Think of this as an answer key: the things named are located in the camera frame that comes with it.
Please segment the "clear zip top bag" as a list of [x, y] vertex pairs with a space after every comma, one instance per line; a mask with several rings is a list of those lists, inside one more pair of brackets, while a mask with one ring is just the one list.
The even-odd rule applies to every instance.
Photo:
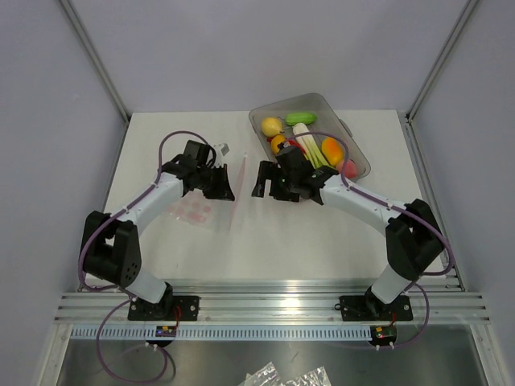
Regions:
[[247, 156], [221, 166], [198, 166], [184, 175], [183, 196], [167, 209], [178, 221], [214, 232], [228, 232], [245, 176]]

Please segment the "green celery bunch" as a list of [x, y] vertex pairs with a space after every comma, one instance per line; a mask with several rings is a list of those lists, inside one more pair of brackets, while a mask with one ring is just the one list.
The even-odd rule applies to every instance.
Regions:
[[329, 166], [328, 161], [323, 156], [319, 149], [314, 137], [310, 134], [310, 130], [304, 123], [298, 123], [293, 126], [293, 134], [295, 140], [301, 145], [306, 153], [307, 159], [311, 162], [312, 166], [317, 169], [322, 166]]

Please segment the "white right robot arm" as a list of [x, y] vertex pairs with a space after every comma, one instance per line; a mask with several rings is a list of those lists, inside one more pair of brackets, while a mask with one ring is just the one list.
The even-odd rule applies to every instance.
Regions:
[[398, 203], [379, 198], [343, 180], [330, 166], [314, 168], [298, 147], [279, 151], [274, 162], [261, 161], [252, 196], [276, 200], [310, 200], [348, 213], [385, 238], [387, 266], [366, 293], [365, 309], [384, 318], [404, 290], [415, 283], [445, 249], [443, 235], [429, 205], [420, 199]]

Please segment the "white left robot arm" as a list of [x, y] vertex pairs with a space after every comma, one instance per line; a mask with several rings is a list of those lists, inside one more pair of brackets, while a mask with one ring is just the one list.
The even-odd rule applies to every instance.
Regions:
[[142, 267], [140, 236], [172, 204], [191, 191], [205, 199], [233, 202], [225, 155], [227, 144], [210, 146], [189, 140], [183, 153], [168, 162], [159, 155], [155, 181], [132, 202], [114, 213], [91, 212], [84, 224], [79, 273], [107, 281], [146, 302], [157, 320], [168, 318], [174, 301], [165, 295], [170, 286]]

